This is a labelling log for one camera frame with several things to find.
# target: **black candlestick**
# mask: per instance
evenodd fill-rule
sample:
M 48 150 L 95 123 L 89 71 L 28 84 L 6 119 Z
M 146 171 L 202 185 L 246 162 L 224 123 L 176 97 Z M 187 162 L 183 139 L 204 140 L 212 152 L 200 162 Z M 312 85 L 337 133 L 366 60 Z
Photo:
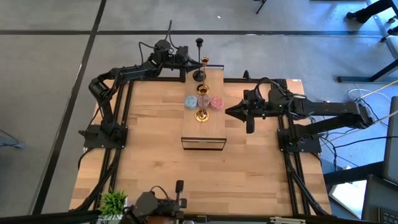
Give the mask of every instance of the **black candlestick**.
M 195 42 L 197 43 L 198 58 L 199 58 L 198 61 L 200 62 L 200 48 L 203 45 L 203 39 L 202 38 L 197 38 Z M 198 68 L 198 70 L 193 73 L 193 79 L 196 82 L 203 82 L 205 78 L 206 78 L 206 74 L 205 74 L 204 71 L 200 70 L 200 68 Z

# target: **potted plant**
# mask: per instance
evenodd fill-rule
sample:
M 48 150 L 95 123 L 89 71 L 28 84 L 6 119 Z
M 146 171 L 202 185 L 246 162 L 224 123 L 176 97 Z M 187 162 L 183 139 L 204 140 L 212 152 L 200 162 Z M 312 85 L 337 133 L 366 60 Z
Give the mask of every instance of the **potted plant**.
M 102 193 L 101 211 L 102 220 L 120 220 L 123 215 L 123 208 L 127 206 L 127 195 L 120 190 L 112 190 Z

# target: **wooden table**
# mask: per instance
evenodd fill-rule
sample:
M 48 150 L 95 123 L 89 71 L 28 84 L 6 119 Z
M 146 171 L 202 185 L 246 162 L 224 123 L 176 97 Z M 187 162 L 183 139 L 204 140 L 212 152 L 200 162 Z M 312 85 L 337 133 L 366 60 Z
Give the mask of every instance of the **wooden table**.
M 287 84 L 290 91 L 303 93 L 300 80 L 287 80 Z M 225 83 L 225 108 L 238 104 L 243 90 L 254 86 Z M 261 85 L 264 98 L 270 87 Z M 162 186 L 174 198 L 176 180 L 184 180 L 182 196 L 188 199 L 185 213 L 291 215 L 285 164 L 277 142 L 277 118 L 257 119 L 256 131 L 246 134 L 245 123 L 225 114 L 227 143 L 223 151 L 184 151 L 180 139 L 183 99 L 183 83 L 134 82 L 127 144 L 116 181 L 116 188 L 127 193 L 129 204 L 154 185 Z M 308 189 L 331 213 L 319 160 L 311 154 L 301 155 Z M 70 208 L 79 206 L 97 184 L 103 156 L 104 149 L 94 149 L 82 160 Z M 303 212 L 297 186 L 296 194 Z M 164 198 L 160 191 L 156 196 Z

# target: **green plant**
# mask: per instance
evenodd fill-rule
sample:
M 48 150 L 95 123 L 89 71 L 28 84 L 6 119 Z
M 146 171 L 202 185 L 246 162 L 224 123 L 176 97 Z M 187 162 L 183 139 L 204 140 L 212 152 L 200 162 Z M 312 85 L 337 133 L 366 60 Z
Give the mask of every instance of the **green plant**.
M 101 211 L 103 217 L 112 218 L 123 214 L 124 202 L 127 198 L 127 195 L 123 191 L 115 190 L 102 193 L 101 195 L 102 206 L 98 210 Z

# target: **white cable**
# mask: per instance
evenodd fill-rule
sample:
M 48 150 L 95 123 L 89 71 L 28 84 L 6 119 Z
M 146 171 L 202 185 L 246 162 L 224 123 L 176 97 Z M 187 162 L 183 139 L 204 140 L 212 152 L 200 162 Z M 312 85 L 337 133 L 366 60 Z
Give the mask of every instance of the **white cable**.
M 368 92 L 368 93 L 371 93 L 371 92 L 372 92 L 372 91 L 370 91 L 370 90 L 365 90 L 365 89 L 362 89 L 362 88 L 356 88 L 356 89 L 352 89 L 352 90 L 350 90 L 350 91 L 348 92 L 348 98 L 349 98 L 350 100 L 355 100 L 355 99 L 352 99 L 352 97 L 351 97 L 349 94 L 350 94 L 352 91 L 358 91 L 358 90 L 359 90 L 359 91 L 366 91 L 366 92 Z M 390 99 L 387 95 L 385 95 L 385 94 L 383 94 L 383 93 L 379 93 L 379 92 L 375 92 L 375 93 L 384 96 L 388 101 L 391 102 L 391 99 Z
M 365 97 L 369 96 L 370 94 L 377 93 L 378 91 L 384 89 L 384 88 L 387 87 L 387 86 L 391 86 L 392 84 L 394 84 L 394 83 L 396 83 L 396 82 L 398 82 L 398 80 L 395 80 L 395 81 L 393 81 L 392 83 L 389 83 L 389 84 L 387 84 L 387 85 L 385 85 L 385 86 L 383 86 L 383 87 L 381 87 L 381 88 L 378 88 L 377 90 L 374 90 L 374 91 L 372 91 L 372 92 L 370 92 L 370 93 L 367 93 L 367 94 L 361 96 L 361 98 L 365 98 Z
M 381 122 L 384 121 L 385 119 L 390 118 L 390 117 L 394 116 L 394 115 L 397 114 L 397 113 L 398 113 L 398 110 L 392 112 L 392 113 L 391 113 L 390 115 L 388 115 L 388 116 L 385 116 L 385 117 L 383 117 L 383 118 L 377 120 L 376 122 L 374 122 L 374 123 L 373 123 L 372 125 L 370 125 L 370 126 L 373 126 L 373 125 L 375 125 L 375 124 L 377 124 L 377 123 L 381 123 Z M 344 137 L 344 136 L 347 136 L 347 135 L 349 135 L 349 134 L 353 134 L 353 133 L 358 132 L 358 131 L 361 131 L 361 130 L 363 130 L 363 129 L 357 129 L 357 130 L 355 130 L 355 131 L 349 132 L 349 133 L 344 134 L 344 135 L 342 135 L 342 136 L 338 136 L 337 138 L 334 138 L 334 139 L 332 139 L 332 140 L 330 140 L 330 141 L 332 142 L 332 141 L 334 141 L 334 140 L 336 140 L 336 139 L 342 138 L 342 137 Z

